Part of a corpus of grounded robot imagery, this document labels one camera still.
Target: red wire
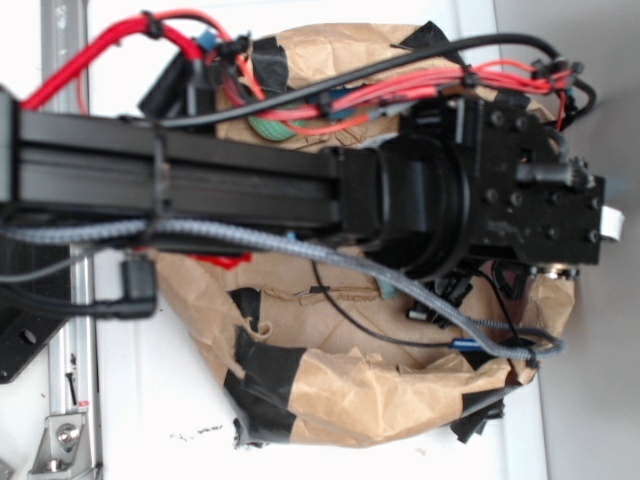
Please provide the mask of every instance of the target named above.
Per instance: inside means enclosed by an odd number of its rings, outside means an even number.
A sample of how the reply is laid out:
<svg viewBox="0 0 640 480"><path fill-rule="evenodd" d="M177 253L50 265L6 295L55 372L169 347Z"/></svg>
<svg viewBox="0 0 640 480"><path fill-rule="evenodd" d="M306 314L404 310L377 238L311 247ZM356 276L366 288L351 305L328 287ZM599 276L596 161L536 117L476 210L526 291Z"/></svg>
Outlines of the red wire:
<svg viewBox="0 0 640 480"><path fill-rule="evenodd" d="M105 30L85 49L77 53L66 65L54 73L46 82L36 90L29 98L21 103L25 110L35 110L44 105L53 95L77 77L96 57L111 45L118 43L123 38L135 33L145 33L148 21L144 16L138 16L130 20L118 22ZM182 50L188 60L202 59L202 52L198 46L179 31L164 25L164 38L176 44Z"/></svg>
<svg viewBox="0 0 640 480"><path fill-rule="evenodd" d="M89 109L84 101L84 92L82 91L82 73L76 77L76 101L78 102L78 110L81 115L88 115Z"/></svg>

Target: black plastic clip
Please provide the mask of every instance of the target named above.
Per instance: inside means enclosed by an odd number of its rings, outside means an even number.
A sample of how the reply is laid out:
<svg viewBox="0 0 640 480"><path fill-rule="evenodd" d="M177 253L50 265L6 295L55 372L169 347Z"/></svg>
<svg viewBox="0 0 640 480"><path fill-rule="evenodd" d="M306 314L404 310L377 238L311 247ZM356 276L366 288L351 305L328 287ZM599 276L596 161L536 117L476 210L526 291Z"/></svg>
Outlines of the black plastic clip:
<svg viewBox="0 0 640 480"><path fill-rule="evenodd" d="M478 80L478 75L471 71L471 65L464 64L462 65L462 81L460 82L464 88L475 88L478 86L480 81Z"/></svg>
<svg viewBox="0 0 640 480"><path fill-rule="evenodd" d="M153 210L147 228L141 234L143 244L155 233L158 223L166 218L171 199L169 198L171 166L167 160L166 137L160 127L154 127L153 136Z"/></svg>
<svg viewBox="0 0 640 480"><path fill-rule="evenodd" d="M527 350L529 350L529 354L530 354L530 357L527 358L527 363L526 363L527 367L538 370L540 368L540 361L538 360L538 354L531 347L527 348Z"/></svg>
<svg viewBox="0 0 640 480"><path fill-rule="evenodd" d="M153 40L158 40L159 38L164 37L164 25L162 24L162 20L158 20L153 16L153 13L148 10L143 10L140 13L147 17L147 31L145 32L147 37Z"/></svg>
<svg viewBox="0 0 640 480"><path fill-rule="evenodd" d="M240 35L235 40L219 43L215 48L222 60L234 64L238 55L249 51L250 45L251 39L249 35Z"/></svg>
<svg viewBox="0 0 640 480"><path fill-rule="evenodd" d="M326 118L333 113L333 98L331 97L331 93L327 90L318 94L314 104L318 107L318 111L323 118Z"/></svg>

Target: gray cable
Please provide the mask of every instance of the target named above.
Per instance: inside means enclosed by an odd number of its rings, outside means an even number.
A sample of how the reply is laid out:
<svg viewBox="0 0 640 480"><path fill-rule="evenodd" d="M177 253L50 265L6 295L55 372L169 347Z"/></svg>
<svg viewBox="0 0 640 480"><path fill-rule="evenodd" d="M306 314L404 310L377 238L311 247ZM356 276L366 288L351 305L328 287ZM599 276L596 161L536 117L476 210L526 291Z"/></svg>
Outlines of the gray cable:
<svg viewBox="0 0 640 480"><path fill-rule="evenodd" d="M0 226L0 233L29 243L66 245L73 242L90 242L133 236L143 232L146 225L146 220L126 220L82 227L25 228ZM495 343L471 319L442 298L427 290L420 283L410 280L398 271L379 265L366 258L343 255L322 245L300 242L266 232L204 220L161 220L156 225L155 231L158 233L215 238L252 249L294 255L358 271L390 283L398 290L436 311L451 323L465 330L483 350L495 357L520 360L527 360L532 357L532 351L526 348L505 347ZM563 350L564 342L558 340L558 343L552 347L535 351L535 356L539 359L547 358L557 355Z"/></svg>
<svg viewBox="0 0 640 480"><path fill-rule="evenodd" d="M38 270L32 270L30 272L25 272L25 273L0 274L0 284L32 282L34 280L39 280L41 278L48 277L49 275L53 275L54 273L57 273L60 270L70 267L76 262L84 260L86 257L95 255L96 253L100 252L101 250L104 250L107 247L108 247L107 245L100 245L100 246L88 248L84 252L74 255L73 257L65 258L64 260L56 262L52 265L48 265Z"/></svg>

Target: metal bracket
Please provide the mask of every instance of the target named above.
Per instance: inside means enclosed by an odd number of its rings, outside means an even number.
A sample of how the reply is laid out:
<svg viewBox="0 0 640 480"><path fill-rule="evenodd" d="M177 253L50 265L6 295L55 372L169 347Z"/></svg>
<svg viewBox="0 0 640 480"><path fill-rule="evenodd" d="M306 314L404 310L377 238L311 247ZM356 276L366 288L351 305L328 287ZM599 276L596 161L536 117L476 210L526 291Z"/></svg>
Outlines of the metal bracket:
<svg viewBox="0 0 640 480"><path fill-rule="evenodd" d="M45 425L29 479L95 478L98 472L92 467L87 415L52 415Z"/></svg>
<svg viewBox="0 0 640 480"><path fill-rule="evenodd" d="M13 475L13 470L0 458L0 480L9 480Z"/></svg>

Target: bolt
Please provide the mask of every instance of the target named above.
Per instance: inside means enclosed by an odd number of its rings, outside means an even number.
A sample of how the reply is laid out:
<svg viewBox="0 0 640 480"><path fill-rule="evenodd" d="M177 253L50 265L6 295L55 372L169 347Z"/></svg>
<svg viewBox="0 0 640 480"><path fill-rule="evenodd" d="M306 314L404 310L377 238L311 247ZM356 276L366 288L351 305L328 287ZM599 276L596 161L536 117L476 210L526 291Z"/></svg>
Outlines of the bolt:
<svg viewBox="0 0 640 480"><path fill-rule="evenodd" d="M70 448L78 443L80 439L80 430L75 425L65 423L58 428L58 442L60 445Z"/></svg>
<svg viewBox="0 0 640 480"><path fill-rule="evenodd" d="M558 192L551 192L551 194L549 194L549 203L551 205L560 205L560 194Z"/></svg>
<svg viewBox="0 0 640 480"><path fill-rule="evenodd" d="M62 463L62 460L60 460L59 458L54 458L47 462L45 470L47 472L59 472L60 470L64 470L65 468L67 468L67 466Z"/></svg>
<svg viewBox="0 0 640 480"><path fill-rule="evenodd" d="M513 192L509 196L509 203L514 207L522 205L522 194L520 192Z"/></svg>
<svg viewBox="0 0 640 480"><path fill-rule="evenodd" d="M498 195L498 191L495 188L490 188L486 192L484 192L484 201L489 205L494 205L498 202L500 196Z"/></svg>
<svg viewBox="0 0 640 480"><path fill-rule="evenodd" d="M494 127L503 126L504 125L504 114L499 110L495 110L495 111L491 112L491 115L489 116L489 122Z"/></svg>
<svg viewBox="0 0 640 480"><path fill-rule="evenodd" d="M544 236L549 240L557 240L559 235L560 232L558 232L558 229L555 227L548 228L547 231L544 232Z"/></svg>
<svg viewBox="0 0 640 480"><path fill-rule="evenodd" d="M526 117L518 117L518 118L516 118L516 122L514 123L514 127L516 127L517 131L519 131L521 133L524 133L529 128L529 120L527 120Z"/></svg>
<svg viewBox="0 0 640 480"><path fill-rule="evenodd" d="M591 243L598 243L600 241L600 232L597 230L591 230L587 233L587 240Z"/></svg>

